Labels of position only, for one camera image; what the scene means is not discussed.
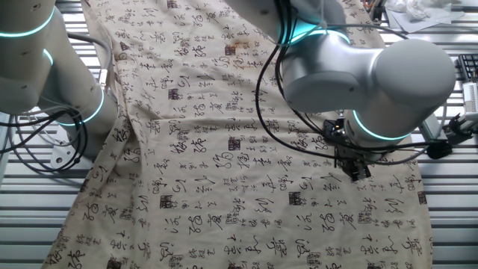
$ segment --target fabric with chinese calligraphy print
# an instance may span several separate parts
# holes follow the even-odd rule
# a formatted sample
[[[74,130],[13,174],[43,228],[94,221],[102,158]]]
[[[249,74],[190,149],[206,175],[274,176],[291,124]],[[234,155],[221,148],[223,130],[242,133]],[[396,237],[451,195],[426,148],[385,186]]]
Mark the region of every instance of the fabric with chinese calligraphy print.
[[[370,24],[359,0],[340,3],[348,23]],[[416,162],[352,183],[333,160],[273,141],[253,92],[274,45],[223,1],[82,5],[114,49],[118,120],[44,268],[431,268]],[[377,30],[348,35],[385,46]],[[276,86],[271,67],[259,96],[271,132],[333,154]]]

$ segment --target plastic bag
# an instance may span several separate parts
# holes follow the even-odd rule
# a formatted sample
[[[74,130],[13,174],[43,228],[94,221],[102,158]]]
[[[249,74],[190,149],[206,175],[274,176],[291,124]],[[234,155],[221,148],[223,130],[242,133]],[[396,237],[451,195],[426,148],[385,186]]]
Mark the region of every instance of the plastic bag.
[[[406,13],[411,21],[423,20],[430,17],[426,8],[422,4],[422,0],[406,0]]]
[[[392,11],[406,12],[406,0],[388,0],[385,6]]]
[[[450,17],[452,0],[388,0],[389,10],[407,13],[410,21],[445,22]]]

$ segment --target metal bracket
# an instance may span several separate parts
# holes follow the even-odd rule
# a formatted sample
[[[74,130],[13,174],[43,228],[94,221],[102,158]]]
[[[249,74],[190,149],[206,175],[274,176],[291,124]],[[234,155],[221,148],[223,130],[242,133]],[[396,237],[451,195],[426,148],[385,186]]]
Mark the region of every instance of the metal bracket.
[[[55,138],[60,141],[68,141],[68,135],[61,126],[58,126],[57,134]],[[71,159],[72,154],[75,152],[73,146],[53,146],[51,166],[53,168],[59,168]],[[85,157],[81,157],[80,162],[75,164],[72,169],[75,170],[89,170],[93,167],[93,162]]]
[[[423,138],[425,138],[425,141],[448,140],[445,132],[440,130],[440,122],[434,114],[431,114],[428,118],[426,118],[426,120],[423,121],[418,128],[420,129]]]
[[[387,0],[375,0],[373,6],[370,8],[370,20],[375,25],[382,24],[382,16],[385,11],[385,3]]]

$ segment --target white paper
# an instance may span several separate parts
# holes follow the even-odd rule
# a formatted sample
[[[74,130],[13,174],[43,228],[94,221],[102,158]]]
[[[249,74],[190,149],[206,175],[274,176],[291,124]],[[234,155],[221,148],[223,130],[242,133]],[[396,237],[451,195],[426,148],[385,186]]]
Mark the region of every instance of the white paper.
[[[400,27],[400,24],[395,19],[395,16],[391,12],[388,12],[388,10],[386,14],[388,18],[388,24],[390,25],[390,29],[397,30],[397,31],[402,30],[402,28]]]
[[[431,19],[432,21],[427,20],[427,21],[411,22],[410,18],[408,17],[406,13],[399,13],[389,9],[387,9],[386,11],[389,17],[389,21],[391,22],[391,27],[392,27],[392,23],[394,23],[394,27],[396,27],[395,25],[395,22],[396,22],[403,30],[409,33],[415,33],[416,31],[423,30],[425,28],[432,27],[435,25],[439,25],[441,23],[450,24],[452,20],[458,19],[465,15],[464,12],[452,12],[449,17],[440,18],[439,16],[437,16],[436,18]]]

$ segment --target wire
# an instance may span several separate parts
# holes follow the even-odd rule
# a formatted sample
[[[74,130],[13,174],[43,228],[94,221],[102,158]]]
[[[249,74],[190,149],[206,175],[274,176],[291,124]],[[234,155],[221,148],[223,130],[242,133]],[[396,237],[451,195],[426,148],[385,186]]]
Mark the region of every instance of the wire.
[[[88,142],[88,139],[87,139],[87,130],[86,130],[86,126],[85,124],[80,124],[81,122],[81,118],[77,119],[77,117],[75,116],[75,112],[74,111],[69,111],[68,113],[71,118],[73,119],[73,121],[75,122],[75,127],[77,128],[77,130],[79,130],[79,127],[82,127],[82,130],[85,134],[85,137],[84,137],[84,145],[83,145],[83,148],[81,149],[81,151],[79,151],[79,148],[80,148],[80,144],[81,144],[81,138],[77,140],[77,147],[75,148],[75,152],[73,153],[71,159],[65,163],[65,165],[59,167],[59,168],[52,168],[52,167],[48,167],[46,165],[44,165],[40,160],[38,160],[38,158],[34,155],[34,153],[32,153],[30,151],[30,149],[25,146],[25,149],[26,151],[28,152],[28,154],[40,165],[42,166],[43,168],[45,169],[39,169],[39,168],[36,168],[36,167],[33,167],[31,166],[30,164],[28,164],[21,156],[20,154],[16,151],[16,149],[13,150],[13,152],[15,153],[16,157],[28,168],[32,169],[33,171],[35,172],[38,172],[38,173],[42,173],[42,172],[50,172],[50,173],[55,173],[55,172],[61,172],[61,171],[65,171],[65,170],[68,170],[68,169],[71,169],[72,167],[74,167],[81,159],[81,157],[83,156],[84,152],[86,151],[86,148],[87,148],[87,142]],[[20,140],[22,141],[22,143],[24,142],[23,140],[23,136],[22,136],[22,133],[21,133],[21,130],[19,129],[19,127],[17,127],[17,131],[18,131],[18,134],[19,134],[19,138]],[[11,134],[9,134],[9,139],[10,139],[10,143],[13,144],[13,141],[12,141],[12,137],[11,137]]]
[[[97,39],[95,37],[87,36],[84,34],[75,34],[68,32],[68,37],[80,41],[85,41],[85,42],[90,42],[90,43],[96,43],[103,47],[103,49],[106,50],[106,61],[105,61],[105,69],[109,69],[111,64],[113,63],[113,51],[111,50],[111,47],[103,40]]]
[[[307,120],[308,120],[317,130],[319,130],[320,132],[323,132],[322,129],[321,129],[319,126],[317,126],[317,124],[315,124],[315,123],[311,120],[310,117],[308,117],[307,113],[304,113],[304,114],[305,114],[305,117],[307,118]]]
[[[34,117],[36,120],[37,120],[37,117],[36,116],[27,116],[28,120],[31,121],[31,118],[30,117]],[[33,130],[37,130],[37,127],[36,126],[31,126],[33,128]],[[45,142],[53,145],[53,146],[71,146],[73,145],[76,140],[78,139],[78,136],[80,135],[80,132],[81,132],[81,129],[79,129],[77,132],[76,132],[76,135],[75,137],[68,143],[62,141],[62,140],[58,140],[54,137],[52,137],[47,131],[45,130],[42,130],[42,133],[45,134],[48,138],[44,137],[42,133],[38,133],[38,135],[40,136],[40,138],[42,138]]]
[[[278,0],[275,0],[274,1],[275,4],[276,4],[276,8],[277,8],[277,12],[279,14],[279,18],[280,18],[280,21],[281,21],[281,24],[282,24],[282,27],[281,27],[281,33],[279,35],[279,40],[282,40],[282,38],[284,37],[284,21],[283,21],[283,15],[282,15],[282,8],[280,6],[280,3]],[[274,56],[276,55],[277,51],[279,50],[280,46],[276,46],[273,50],[273,52],[270,54],[269,58],[267,59],[266,63],[264,64],[264,66],[262,67],[262,70],[259,74],[259,77],[258,77],[258,81],[257,81],[257,85],[255,87],[255,109],[257,111],[257,115],[258,115],[258,118],[259,118],[259,122],[261,122],[261,125],[262,127],[264,128],[264,130],[266,131],[266,133],[271,136],[272,139],[274,139],[275,141],[277,141],[278,143],[280,143],[281,145],[283,146],[286,146],[287,148],[289,149],[293,149],[293,150],[296,150],[298,152],[302,152],[302,153],[307,153],[307,154],[311,154],[311,155],[316,155],[316,156],[320,156],[320,157],[324,157],[324,158],[336,158],[336,159],[348,159],[348,158],[341,158],[341,157],[335,157],[335,156],[332,156],[332,155],[326,155],[326,154],[322,154],[322,153],[319,153],[319,152],[312,152],[312,151],[308,151],[308,150],[304,150],[304,149],[299,149],[295,146],[291,146],[289,144],[287,144],[286,142],[278,139],[270,130],[269,128],[267,127],[266,123],[264,122],[264,119],[262,118],[262,113],[261,113],[261,107],[259,105],[259,91],[261,89],[261,81],[262,81],[262,78],[264,77],[264,74],[266,72],[266,69],[267,67],[270,65],[270,62],[272,61],[272,59],[274,58]]]
[[[38,122],[47,122],[46,124],[42,125],[41,127],[38,128],[38,130],[34,131],[30,136],[28,136],[25,141],[17,144],[17,145],[13,145],[11,144],[9,148],[7,149],[2,149],[0,150],[0,154],[3,154],[3,153],[6,153],[6,152],[10,152],[14,149],[18,149],[19,147],[21,146],[24,146],[27,142],[29,142],[29,140],[31,140],[35,135],[37,135],[39,132],[41,132],[41,130],[43,130],[45,127],[47,127],[48,124],[54,122],[55,120],[57,120],[59,117],[63,116],[64,114],[68,113],[67,111],[59,111],[57,113],[54,113],[52,114],[51,116],[49,117],[46,117],[42,120],[38,120],[35,122],[35,124],[37,124]],[[31,126],[30,123],[17,123],[17,124],[13,124],[13,123],[0,123],[0,126],[7,126],[7,127],[23,127],[23,126]]]

